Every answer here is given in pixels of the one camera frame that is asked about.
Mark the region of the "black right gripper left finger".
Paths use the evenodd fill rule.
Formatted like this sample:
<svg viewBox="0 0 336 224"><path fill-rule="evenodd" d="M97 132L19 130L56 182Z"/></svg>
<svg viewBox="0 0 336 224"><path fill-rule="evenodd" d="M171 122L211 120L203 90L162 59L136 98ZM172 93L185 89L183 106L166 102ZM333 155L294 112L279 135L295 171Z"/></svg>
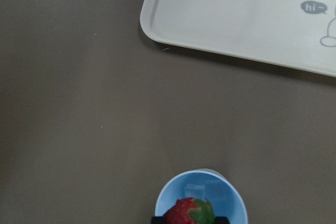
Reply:
<svg viewBox="0 0 336 224"><path fill-rule="evenodd" d="M151 224L164 224L163 216L153 216L151 218Z"/></svg>

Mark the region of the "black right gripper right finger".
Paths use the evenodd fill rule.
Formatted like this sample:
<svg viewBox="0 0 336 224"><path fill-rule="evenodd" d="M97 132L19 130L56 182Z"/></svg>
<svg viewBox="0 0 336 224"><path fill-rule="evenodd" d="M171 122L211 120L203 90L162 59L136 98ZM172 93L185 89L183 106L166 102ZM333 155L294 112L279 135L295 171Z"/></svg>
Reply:
<svg viewBox="0 0 336 224"><path fill-rule="evenodd" d="M215 217L214 224L228 224L228 218L224 216Z"/></svg>

